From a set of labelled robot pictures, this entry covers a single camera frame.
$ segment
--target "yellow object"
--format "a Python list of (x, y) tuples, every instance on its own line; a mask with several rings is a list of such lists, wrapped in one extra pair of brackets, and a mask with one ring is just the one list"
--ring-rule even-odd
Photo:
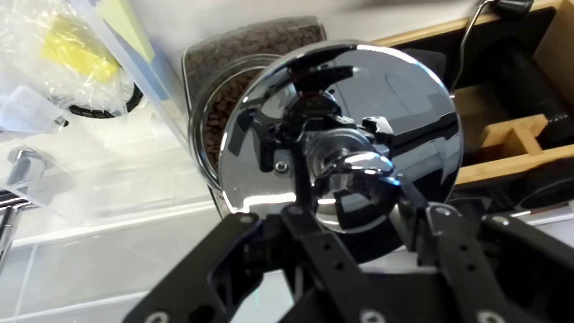
[(96, 81), (109, 81), (119, 70), (119, 65), (91, 30), (69, 16), (53, 20), (41, 56)]
[(155, 56), (127, 0), (100, 0), (94, 13), (146, 63)]

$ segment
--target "white wall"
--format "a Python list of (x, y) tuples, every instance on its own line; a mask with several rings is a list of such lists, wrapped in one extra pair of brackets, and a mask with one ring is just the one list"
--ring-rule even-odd
[(317, 16), (329, 39), (376, 39), (466, 16), (475, 0), (130, 0), (175, 70), (189, 45), (281, 16)]

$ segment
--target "brown food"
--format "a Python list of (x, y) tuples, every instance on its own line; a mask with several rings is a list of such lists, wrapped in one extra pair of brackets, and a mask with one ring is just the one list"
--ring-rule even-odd
[(240, 95), (247, 90), (247, 86), (258, 74), (259, 70), (247, 70), (234, 75), (232, 79), (223, 83), (209, 100), (206, 118), (202, 120), (202, 140), (213, 167), (216, 167), (222, 131), (229, 120), (229, 115), (234, 104), (238, 102)]

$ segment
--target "plastic bag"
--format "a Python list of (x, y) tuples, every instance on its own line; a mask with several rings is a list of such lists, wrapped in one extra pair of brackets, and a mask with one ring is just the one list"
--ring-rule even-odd
[(60, 108), (125, 115), (130, 77), (66, 0), (1, 0), (0, 59)]

